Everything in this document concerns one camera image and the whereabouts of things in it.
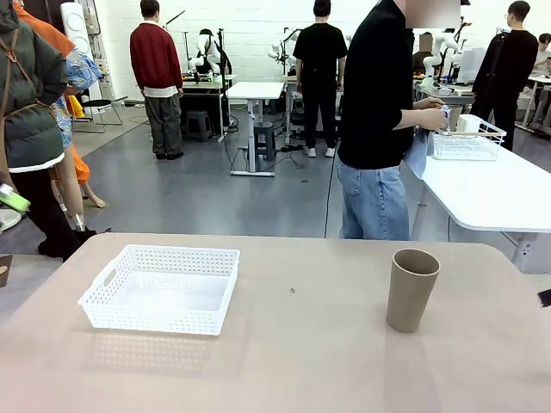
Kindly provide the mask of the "person's right hand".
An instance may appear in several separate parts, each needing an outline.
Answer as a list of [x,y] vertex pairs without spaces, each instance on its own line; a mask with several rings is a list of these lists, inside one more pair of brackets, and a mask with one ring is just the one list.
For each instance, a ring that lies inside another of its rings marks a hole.
[[424,127],[429,130],[448,130],[449,122],[447,113],[440,108],[425,110],[426,120]]

